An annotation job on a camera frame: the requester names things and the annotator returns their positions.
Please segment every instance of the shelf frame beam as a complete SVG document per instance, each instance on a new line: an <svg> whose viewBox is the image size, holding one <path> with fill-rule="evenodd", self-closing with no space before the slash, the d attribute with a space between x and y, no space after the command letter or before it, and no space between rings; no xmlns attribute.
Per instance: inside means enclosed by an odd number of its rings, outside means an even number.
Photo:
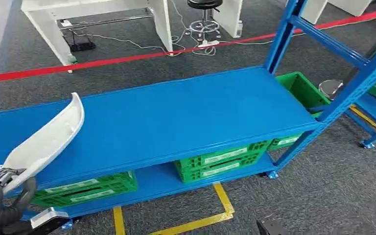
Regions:
<svg viewBox="0 0 376 235"><path fill-rule="evenodd" d="M348 83L345 89L335 98L318 118L322 124L315 130L304 132L301 137L276 161L274 165L276 170L269 171L266 175L269 178L276 178L277 171L282 169L297 154L302 152L308 144L315 140L332 122L341 116L350 105L355 103L366 91L376 83L376 54L370 59L366 59L356 51L336 41L332 37L326 35L316 29L309 23L300 18L303 7L307 0L290 0L286 5L281 23L275 41L272 44L269 55L265 61L265 68L271 74L274 74L280 59L286 50L287 44L293 34L295 27L301 28L309 36L314 37L320 43L330 50L346 59L359 68L354 78Z"/></svg>

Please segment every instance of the lower shelf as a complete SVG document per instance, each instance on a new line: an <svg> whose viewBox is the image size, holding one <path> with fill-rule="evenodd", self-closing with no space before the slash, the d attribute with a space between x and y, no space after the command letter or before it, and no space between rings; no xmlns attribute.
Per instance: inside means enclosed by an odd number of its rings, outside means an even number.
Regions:
<svg viewBox="0 0 376 235"><path fill-rule="evenodd" d="M368 93L365 93L357 102L355 103L357 108L359 108L364 114L373 118L376 121L376 98Z"/></svg>
<svg viewBox="0 0 376 235"><path fill-rule="evenodd" d="M64 209L70 217L77 217L108 210L115 206L130 205L136 202L147 201L183 191L201 188L215 182L238 179L274 170L275 168L276 167L273 165L270 156L267 153L264 153L259 161L253 165L209 177L204 180L184 184L182 183L173 163L158 164L135 170L139 185L139 189L135 192L106 197L65 207ZM33 216L33 214L26 213L23 219L29 219L30 216Z"/></svg>

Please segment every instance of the shelf leg foot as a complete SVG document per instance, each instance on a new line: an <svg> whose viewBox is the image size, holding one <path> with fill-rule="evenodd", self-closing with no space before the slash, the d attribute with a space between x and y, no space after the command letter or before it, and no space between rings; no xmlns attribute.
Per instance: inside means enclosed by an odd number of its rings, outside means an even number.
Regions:
<svg viewBox="0 0 376 235"><path fill-rule="evenodd" d="M65 223L63 226L61 226L61 230L66 230L66 229L72 228L72 225L73 225L73 221L72 221L72 219L70 219L67 223Z"/></svg>
<svg viewBox="0 0 376 235"><path fill-rule="evenodd" d="M373 143L366 143L365 141L360 142L361 147L366 148L366 149L372 149L375 148L375 145Z"/></svg>
<svg viewBox="0 0 376 235"><path fill-rule="evenodd" d="M269 179L276 179L276 178L279 177L279 174L278 174L276 171L272 170L272 171L268 171L268 172L266 172L266 176L267 176Z"/></svg>

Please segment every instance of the black stool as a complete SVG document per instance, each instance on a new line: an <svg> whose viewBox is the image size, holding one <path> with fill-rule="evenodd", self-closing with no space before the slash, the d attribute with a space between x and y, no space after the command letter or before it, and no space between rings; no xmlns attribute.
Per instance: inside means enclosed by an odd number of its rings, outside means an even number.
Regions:
<svg viewBox="0 0 376 235"><path fill-rule="evenodd" d="M212 10L223 4L223 0L188 0L188 6L203 10L202 20L194 21L189 25L192 32L198 33L198 41L205 39L206 33L217 32L217 38L220 38L220 24L212 20Z"/></svg>

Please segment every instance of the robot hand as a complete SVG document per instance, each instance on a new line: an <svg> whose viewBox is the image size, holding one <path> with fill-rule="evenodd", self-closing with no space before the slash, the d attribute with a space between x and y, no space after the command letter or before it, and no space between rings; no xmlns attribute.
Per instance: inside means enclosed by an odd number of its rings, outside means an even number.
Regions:
<svg viewBox="0 0 376 235"><path fill-rule="evenodd" d="M35 178L29 178L23 184L23 191L12 203L11 206L2 205L3 187L12 179L12 176L19 175L21 170L3 168L0 170L0 228L9 226L22 218L23 212L31 202L36 190Z"/></svg>

